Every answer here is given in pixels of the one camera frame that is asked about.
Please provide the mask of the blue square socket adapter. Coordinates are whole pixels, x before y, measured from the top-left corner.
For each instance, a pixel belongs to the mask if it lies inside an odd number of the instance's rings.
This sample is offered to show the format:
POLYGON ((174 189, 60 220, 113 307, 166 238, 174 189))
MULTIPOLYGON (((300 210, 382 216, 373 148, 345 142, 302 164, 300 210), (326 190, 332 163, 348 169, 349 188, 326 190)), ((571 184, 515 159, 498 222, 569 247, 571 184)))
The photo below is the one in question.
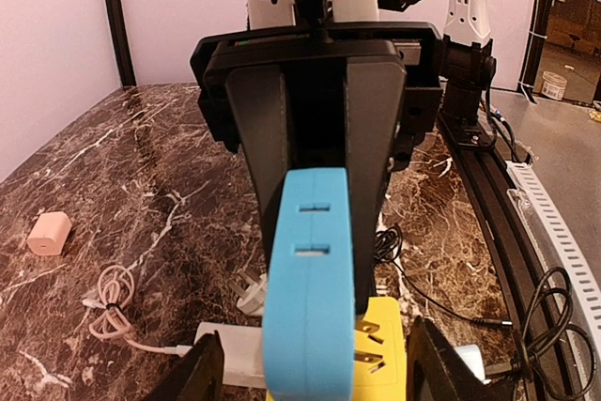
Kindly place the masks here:
POLYGON ((355 295, 347 171, 286 174, 262 319, 264 379, 275 400, 348 400, 355 295))

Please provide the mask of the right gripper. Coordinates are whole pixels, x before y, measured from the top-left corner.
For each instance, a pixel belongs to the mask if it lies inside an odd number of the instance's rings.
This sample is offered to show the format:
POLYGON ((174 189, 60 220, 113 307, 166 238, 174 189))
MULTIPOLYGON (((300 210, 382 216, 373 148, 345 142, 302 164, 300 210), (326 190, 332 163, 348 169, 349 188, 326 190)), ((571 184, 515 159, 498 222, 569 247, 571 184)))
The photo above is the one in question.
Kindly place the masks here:
POLYGON ((441 103, 443 42, 438 31, 430 23, 401 22, 247 30, 201 39, 190 64, 212 138, 233 154, 243 147, 269 265, 289 163, 285 77, 278 67, 234 68, 315 59, 318 36, 341 46, 354 42, 357 49, 369 41, 388 41, 399 55, 347 61, 346 161, 355 314, 362 316, 370 296, 374 237, 391 152, 392 169, 406 169, 414 148, 433 129, 441 103))

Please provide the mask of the yellow cube socket adapter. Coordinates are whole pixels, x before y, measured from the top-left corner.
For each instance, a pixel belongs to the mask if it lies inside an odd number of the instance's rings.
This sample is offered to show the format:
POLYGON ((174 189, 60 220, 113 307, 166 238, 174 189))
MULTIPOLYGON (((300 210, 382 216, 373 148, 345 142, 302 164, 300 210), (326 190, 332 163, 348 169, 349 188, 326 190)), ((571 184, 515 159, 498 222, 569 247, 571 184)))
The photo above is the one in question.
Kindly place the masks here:
POLYGON ((404 400, 405 336, 391 297, 369 300, 351 328, 350 303, 269 300, 262 321, 268 400, 404 400))

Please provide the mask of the white usb charger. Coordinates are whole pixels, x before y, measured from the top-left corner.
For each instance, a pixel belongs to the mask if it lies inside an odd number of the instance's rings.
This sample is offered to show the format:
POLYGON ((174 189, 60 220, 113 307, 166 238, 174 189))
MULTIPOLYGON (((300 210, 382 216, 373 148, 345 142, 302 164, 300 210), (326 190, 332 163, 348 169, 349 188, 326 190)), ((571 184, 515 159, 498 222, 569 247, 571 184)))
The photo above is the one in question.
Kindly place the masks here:
POLYGON ((224 353, 223 384, 265 389, 260 327, 201 322, 194 341, 217 332, 224 353))

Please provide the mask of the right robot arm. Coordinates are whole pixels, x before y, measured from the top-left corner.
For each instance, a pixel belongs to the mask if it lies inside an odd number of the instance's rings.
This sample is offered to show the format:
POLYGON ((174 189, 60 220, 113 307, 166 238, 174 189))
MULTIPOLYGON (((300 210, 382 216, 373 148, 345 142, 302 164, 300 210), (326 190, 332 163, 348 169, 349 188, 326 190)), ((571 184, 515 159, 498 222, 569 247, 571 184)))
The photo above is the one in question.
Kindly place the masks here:
POLYGON ((213 138, 254 185, 266 314, 366 311, 392 173, 440 107, 471 122, 496 69, 487 0, 448 0, 444 27, 383 22, 421 0, 248 0, 244 32, 191 57, 213 138))

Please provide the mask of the light blue charger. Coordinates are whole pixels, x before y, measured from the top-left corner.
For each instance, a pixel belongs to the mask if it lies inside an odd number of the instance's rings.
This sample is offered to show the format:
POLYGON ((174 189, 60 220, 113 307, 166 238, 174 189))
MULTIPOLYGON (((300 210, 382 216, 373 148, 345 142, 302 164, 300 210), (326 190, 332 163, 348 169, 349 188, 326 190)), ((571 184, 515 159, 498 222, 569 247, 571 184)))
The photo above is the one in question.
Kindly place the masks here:
POLYGON ((476 345, 456 347, 455 352, 470 371, 482 382, 485 381, 485 365, 481 350, 476 345))

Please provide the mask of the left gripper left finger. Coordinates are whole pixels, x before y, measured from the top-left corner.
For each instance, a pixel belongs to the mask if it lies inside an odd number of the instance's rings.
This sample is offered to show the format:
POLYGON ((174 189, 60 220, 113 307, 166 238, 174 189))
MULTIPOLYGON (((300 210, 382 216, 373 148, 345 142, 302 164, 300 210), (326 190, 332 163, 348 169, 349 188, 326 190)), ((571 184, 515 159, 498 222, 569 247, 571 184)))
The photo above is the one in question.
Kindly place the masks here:
POLYGON ((222 399, 224 351, 217 331, 205 333, 149 394, 156 401, 222 399))

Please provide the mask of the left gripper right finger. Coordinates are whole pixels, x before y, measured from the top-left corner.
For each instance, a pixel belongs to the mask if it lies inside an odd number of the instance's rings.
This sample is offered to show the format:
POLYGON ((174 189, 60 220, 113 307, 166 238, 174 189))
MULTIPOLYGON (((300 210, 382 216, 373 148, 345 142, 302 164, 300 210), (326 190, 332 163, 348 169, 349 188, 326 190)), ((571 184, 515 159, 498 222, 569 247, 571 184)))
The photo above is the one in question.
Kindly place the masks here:
POLYGON ((485 400, 479 380, 429 319, 414 320, 408 337, 407 400, 485 400))

